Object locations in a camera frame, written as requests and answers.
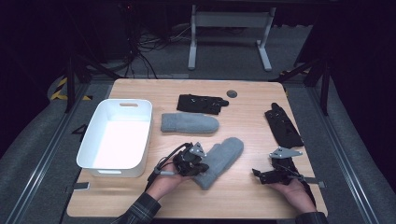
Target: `wooden tabletop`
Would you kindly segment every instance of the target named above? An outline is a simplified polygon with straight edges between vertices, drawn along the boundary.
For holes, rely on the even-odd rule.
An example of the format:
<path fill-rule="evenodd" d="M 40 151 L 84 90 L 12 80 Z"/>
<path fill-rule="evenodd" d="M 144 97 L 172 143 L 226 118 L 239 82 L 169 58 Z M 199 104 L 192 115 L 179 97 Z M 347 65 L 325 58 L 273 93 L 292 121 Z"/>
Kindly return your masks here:
<path fill-rule="evenodd" d="M 227 91 L 237 92 L 235 98 Z M 179 112 L 180 94 L 216 96 L 230 102 L 213 116 L 219 129 L 212 134 L 162 133 L 161 115 Z M 283 87 L 274 82 L 216 80 L 118 79 L 109 98 L 146 99 L 153 106 L 153 123 L 145 172 L 137 178 L 94 177 L 82 170 L 78 182 L 90 182 L 90 189 L 75 190 L 67 208 L 71 217 L 117 217 L 140 196 L 147 178 L 158 161 L 178 146 L 200 142 L 204 151 L 229 137 L 244 143 L 244 151 L 229 170 L 223 173 L 209 190 L 202 190 L 189 180 L 160 200 L 162 208 L 156 217 L 170 218 L 293 218 L 297 215 L 284 197 L 253 175 L 252 168 L 272 171 L 269 153 L 278 144 L 264 117 L 271 103 L 283 107 L 295 124 Z M 295 166 L 304 176 L 314 177 L 304 147 L 295 148 L 303 155 L 293 157 Z M 319 211 L 327 215 L 326 205 L 318 185 L 311 185 Z"/>

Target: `white basket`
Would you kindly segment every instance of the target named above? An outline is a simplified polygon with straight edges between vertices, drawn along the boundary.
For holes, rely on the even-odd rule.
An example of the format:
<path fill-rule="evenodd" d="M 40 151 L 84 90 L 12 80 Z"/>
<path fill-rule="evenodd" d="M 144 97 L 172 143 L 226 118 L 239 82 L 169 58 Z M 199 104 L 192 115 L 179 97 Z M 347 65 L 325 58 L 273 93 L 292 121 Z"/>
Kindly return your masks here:
<path fill-rule="evenodd" d="M 147 100 L 107 99 L 97 106 L 77 155 L 77 164 L 94 176 L 143 174 L 151 133 Z"/>

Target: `white metal stand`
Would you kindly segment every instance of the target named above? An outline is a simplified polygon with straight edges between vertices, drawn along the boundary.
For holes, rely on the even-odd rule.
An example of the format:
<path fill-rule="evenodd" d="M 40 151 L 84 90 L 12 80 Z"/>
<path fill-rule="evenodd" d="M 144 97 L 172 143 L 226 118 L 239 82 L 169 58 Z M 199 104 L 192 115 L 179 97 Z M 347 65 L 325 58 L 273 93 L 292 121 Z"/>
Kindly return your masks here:
<path fill-rule="evenodd" d="M 251 27 L 263 28 L 262 40 L 257 40 L 257 48 L 262 57 L 262 64 L 265 71 L 271 71 L 272 67 L 265 51 L 265 43 L 270 33 L 271 25 L 275 16 L 276 8 L 272 7 L 269 12 L 208 12 L 196 11 L 196 6 L 192 6 L 191 12 L 191 46 L 189 69 L 195 69 L 195 59 L 197 52 L 197 27 Z"/>

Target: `dark shirt sleeve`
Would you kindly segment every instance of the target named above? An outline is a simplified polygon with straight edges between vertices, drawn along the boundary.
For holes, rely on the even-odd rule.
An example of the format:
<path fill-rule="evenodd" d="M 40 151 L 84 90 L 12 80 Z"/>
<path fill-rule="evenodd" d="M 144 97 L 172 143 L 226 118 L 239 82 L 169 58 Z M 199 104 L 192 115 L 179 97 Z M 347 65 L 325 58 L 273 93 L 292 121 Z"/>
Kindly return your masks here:
<path fill-rule="evenodd" d="M 160 208 L 160 204 L 144 192 L 123 215 L 111 224 L 149 224 Z"/>
<path fill-rule="evenodd" d="M 296 224 L 329 224 L 322 212 L 303 213 L 297 216 Z"/>

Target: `hand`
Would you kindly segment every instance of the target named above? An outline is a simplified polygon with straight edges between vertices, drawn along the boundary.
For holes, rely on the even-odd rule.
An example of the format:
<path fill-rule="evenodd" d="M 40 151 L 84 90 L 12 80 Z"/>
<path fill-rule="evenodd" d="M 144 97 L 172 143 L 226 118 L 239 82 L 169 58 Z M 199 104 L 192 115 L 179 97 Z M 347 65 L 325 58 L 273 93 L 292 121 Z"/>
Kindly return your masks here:
<path fill-rule="evenodd" d="M 176 167 L 173 163 L 169 163 L 163 167 L 164 171 L 171 171 L 177 173 Z M 152 185 L 146 190 L 153 199 L 159 201 L 164 195 L 172 192 L 179 184 L 191 179 L 191 176 L 182 175 L 158 175 Z"/>
<path fill-rule="evenodd" d="M 273 189 L 282 193 L 288 202 L 300 213 L 317 212 L 311 198 L 305 192 L 304 185 L 297 179 L 292 179 L 288 185 L 279 183 L 268 184 Z"/>

